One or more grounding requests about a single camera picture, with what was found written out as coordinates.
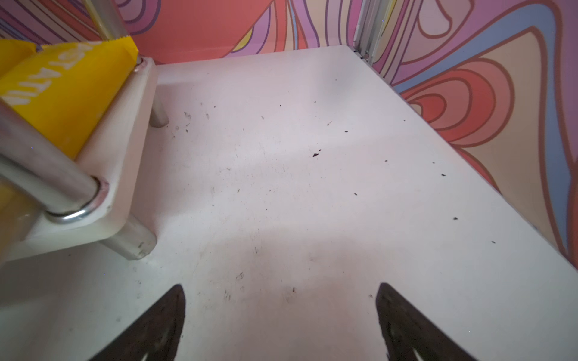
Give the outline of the yellow Pastatime bag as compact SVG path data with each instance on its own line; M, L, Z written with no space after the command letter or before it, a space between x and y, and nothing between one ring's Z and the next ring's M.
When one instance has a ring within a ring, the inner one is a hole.
M37 53L37 45L15 39L0 41L0 76L4 76L19 63Z
M131 37L37 46L1 77L1 98L75 159L137 65Z

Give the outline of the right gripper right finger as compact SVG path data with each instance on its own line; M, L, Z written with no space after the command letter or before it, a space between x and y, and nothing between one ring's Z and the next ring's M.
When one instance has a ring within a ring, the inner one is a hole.
M473 360L390 284L376 294L376 311L389 360Z

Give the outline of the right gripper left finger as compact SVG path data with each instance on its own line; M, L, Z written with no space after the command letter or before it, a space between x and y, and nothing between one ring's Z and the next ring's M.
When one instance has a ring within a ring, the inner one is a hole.
M93 360L174 360L185 323L186 299L176 284Z

